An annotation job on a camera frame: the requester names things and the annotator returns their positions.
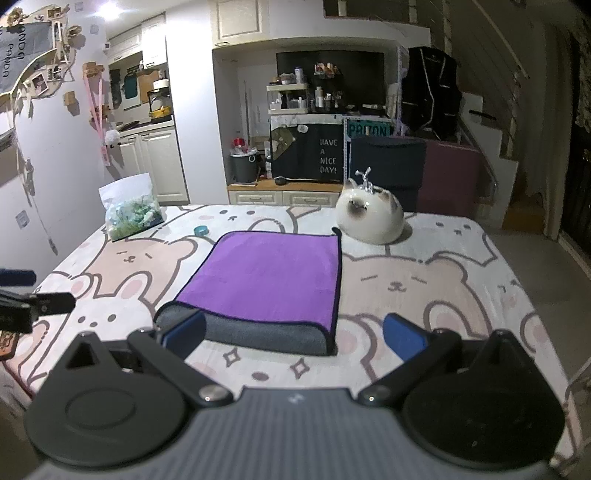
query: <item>bedsheet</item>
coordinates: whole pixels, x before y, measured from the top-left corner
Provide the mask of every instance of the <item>bedsheet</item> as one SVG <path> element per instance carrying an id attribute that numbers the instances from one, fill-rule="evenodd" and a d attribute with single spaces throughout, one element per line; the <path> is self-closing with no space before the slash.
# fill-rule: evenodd
<path id="1" fill-rule="evenodd" d="M 123 339 L 150 327 L 155 311 L 172 300 L 231 231 L 331 235 L 335 211 L 320 207 L 167 207 L 165 222 L 111 242 L 104 228 L 82 243 L 39 286 L 71 291 L 68 315 L 42 317 L 23 336 L 2 372 L 16 398 L 34 395 L 80 332 Z M 407 213 L 397 242 L 367 245 L 342 236 L 342 285 L 337 355 L 288 355 L 204 341 L 186 362 L 240 395 L 252 387 L 348 387 L 353 395 L 402 363 L 384 343 L 382 322 L 397 312 L 421 327 L 448 327 L 465 338 L 485 338 L 496 328 L 513 331 L 561 401 L 567 379 L 540 318 L 513 271 L 483 229 L 466 218 Z M 196 226 L 209 234 L 196 237 Z M 252 285 L 252 294 L 270 301 Z M 19 404 L 26 407 L 26 400 Z M 555 460 L 580 442 L 574 407 Z"/>

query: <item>cat-shaped teapot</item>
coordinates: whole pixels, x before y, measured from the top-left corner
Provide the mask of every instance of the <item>cat-shaped teapot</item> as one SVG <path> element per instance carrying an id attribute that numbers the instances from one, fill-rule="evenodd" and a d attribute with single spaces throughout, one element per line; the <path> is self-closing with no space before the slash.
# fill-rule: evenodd
<path id="1" fill-rule="evenodd" d="M 385 245 L 394 242 L 404 229 L 404 211 L 398 199 L 388 190 L 374 187 L 368 180 L 371 168 L 361 175 L 363 184 L 347 180 L 336 204 L 337 225 L 345 234 L 366 244 Z"/>

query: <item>shelf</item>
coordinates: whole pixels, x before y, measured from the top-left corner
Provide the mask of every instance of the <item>shelf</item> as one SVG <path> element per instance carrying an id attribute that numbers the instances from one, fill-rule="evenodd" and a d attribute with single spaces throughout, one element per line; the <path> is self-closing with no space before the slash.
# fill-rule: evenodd
<path id="1" fill-rule="evenodd" d="M 267 92 L 289 92 L 290 90 L 307 89 L 307 83 L 290 83 L 289 85 L 267 85 Z"/>
<path id="2" fill-rule="evenodd" d="M 307 108 L 280 108 L 279 110 L 269 110 L 269 115 L 304 115 L 308 113 Z"/>
<path id="3" fill-rule="evenodd" d="M 240 184 L 228 185 L 229 192 L 329 192 L 340 193 L 343 190 L 342 183 L 316 183 L 313 181 L 289 181 L 285 185 L 275 184 L 272 179 L 259 179 L 256 187 L 245 187 Z"/>

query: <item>screw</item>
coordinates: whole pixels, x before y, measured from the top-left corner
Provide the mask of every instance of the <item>screw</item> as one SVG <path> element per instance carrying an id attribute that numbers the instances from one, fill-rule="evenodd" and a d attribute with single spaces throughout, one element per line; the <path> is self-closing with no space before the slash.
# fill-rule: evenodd
<path id="1" fill-rule="evenodd" d="M 219 401 L 229 395 L 227 388 L 221 385 L 205 385 L 199 389 L 199 396 L 205 401 Z"/>
<path id="2" fill-rule="evenodd" d="M 374 402 L 386 400 L 391 395 L 391 393 L 392 392 L 390 392 L 388 387 L 384 387 L 383 385 L 374 385 L 373 387 L 368 387 L 363 392 L 363 397 L 370 402 Z"/>

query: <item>sign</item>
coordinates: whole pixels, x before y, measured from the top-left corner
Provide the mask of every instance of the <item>sign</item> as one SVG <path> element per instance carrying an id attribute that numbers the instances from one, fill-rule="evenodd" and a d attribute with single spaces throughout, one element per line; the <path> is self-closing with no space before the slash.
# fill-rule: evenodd
<path id="1" fill-rule="evenodd" d="M 271 138 L 278 144 L 273 152 L 273 176 L 292 180 L 342 181 L 341 124 L 300 124 L 273 130 Z"/>
<path id="2" fill-rule="evenodd" d="M 394 126 L 384 121 L 350 119 L 347 122 L 347 136 L 350 139 L 357 137 L 391 137 L 393 134 Z"/>
<path id="3" fill-rule="evenodd" d="M 53 49 L 51 22 L 0 26 L 0 95 L 12 92 L 31 63 Z"/>

